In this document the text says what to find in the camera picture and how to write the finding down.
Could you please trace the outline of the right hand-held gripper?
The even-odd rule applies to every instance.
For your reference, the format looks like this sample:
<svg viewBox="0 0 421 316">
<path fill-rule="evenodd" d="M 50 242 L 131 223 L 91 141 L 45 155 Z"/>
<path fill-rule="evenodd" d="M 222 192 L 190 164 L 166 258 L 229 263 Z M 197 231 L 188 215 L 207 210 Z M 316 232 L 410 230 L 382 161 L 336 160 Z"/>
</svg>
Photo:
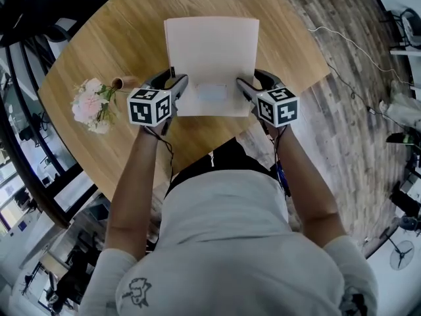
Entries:
<svg viewBox="0 0 421 316">
<path fill-rule="evenodd" d="M 254 77 L 263 90 L 256 89 L 242 78 L 236 78 L 239 91 L 255 106 L 257 118 L 273 127 L 281 127 L 297 120 L 299 98 L 283 86 L 275 75 L 255 69 Z"/>
</svg>

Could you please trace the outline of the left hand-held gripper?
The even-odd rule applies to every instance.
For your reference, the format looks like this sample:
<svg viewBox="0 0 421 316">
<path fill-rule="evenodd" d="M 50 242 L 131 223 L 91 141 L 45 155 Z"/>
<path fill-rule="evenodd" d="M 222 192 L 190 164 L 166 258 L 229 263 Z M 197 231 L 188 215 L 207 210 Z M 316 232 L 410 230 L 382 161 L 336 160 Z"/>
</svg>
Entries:
<svg viewBox="0 0 421 316">
<path fill-rule="evenodd" d="M 175 76 L 173 68 L 148 78 L 141 87 L 133 89 L 127 98 L 130 123 L 149 127 L 159 135 L 166 135 L 177 113 L 176 100 L 188 83 L 188 75 Z"/>
</svg>

